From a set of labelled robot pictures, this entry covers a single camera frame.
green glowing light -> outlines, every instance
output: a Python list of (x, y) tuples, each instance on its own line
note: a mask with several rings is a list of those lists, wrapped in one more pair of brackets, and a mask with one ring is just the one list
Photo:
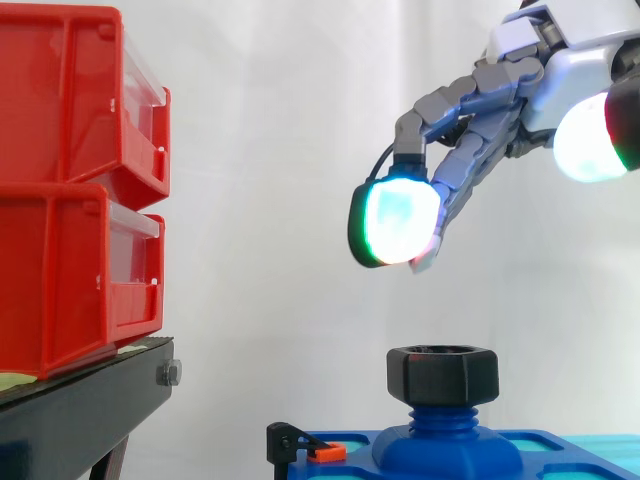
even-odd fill
[(624, 175), (624, 167), (607, 132), (604, 104), (599, 93), (575, 105), (564, 116), (553, 141), (560, 170), (579, 182), (591, 183)]
[(440, 196), (426, 182), (394, 178), (376, 183), (364, 218), (371, 254), (388, 265), (419, 256), (429, 245), (439, 208)]

red storage bin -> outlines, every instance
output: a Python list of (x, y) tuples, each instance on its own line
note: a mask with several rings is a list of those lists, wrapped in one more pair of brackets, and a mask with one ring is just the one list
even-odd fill
[(110, 7), (0, 4), (0, 182), (169, 195), (170, 96)]
[(0, 372), (47, 378), (162, 327), (164, 222), (97, 184), (0, 184)]

glowing fingertip sensor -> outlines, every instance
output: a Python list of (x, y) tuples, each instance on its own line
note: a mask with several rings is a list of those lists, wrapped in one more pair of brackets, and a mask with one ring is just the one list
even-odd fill
[(564, 116), (553, 142), (558, 168), (583, 183), (600, 182), (627, 173), (607, 130), (607, 92), (576, 104)]
[(360, 185), (349, 213), (349, 246), (369, 268), (404, 263), (429, 245), (440, 196), (426, 181), (387, 177)]

robotic hand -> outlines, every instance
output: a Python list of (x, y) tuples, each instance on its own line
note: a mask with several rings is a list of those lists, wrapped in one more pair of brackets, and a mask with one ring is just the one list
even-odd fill
[[(366, 267), (435, 260), (451, 220), (503, 157), (553, 148), (582, 182), (640, 167), (640, 0), (525, 1), (469, 76), (418, 100), (354, 192), (348, 237)], [(426, 147), (453, 147), (431, 179)], [(393, 152), (389, 174), (376, 175)]]

black shelf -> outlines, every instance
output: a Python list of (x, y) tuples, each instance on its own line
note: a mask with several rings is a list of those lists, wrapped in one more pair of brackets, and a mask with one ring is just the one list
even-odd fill
[(173, 339), (61, 377), (0, 392), (0, 479), (117, 479), (126, 439), (171, 397)]

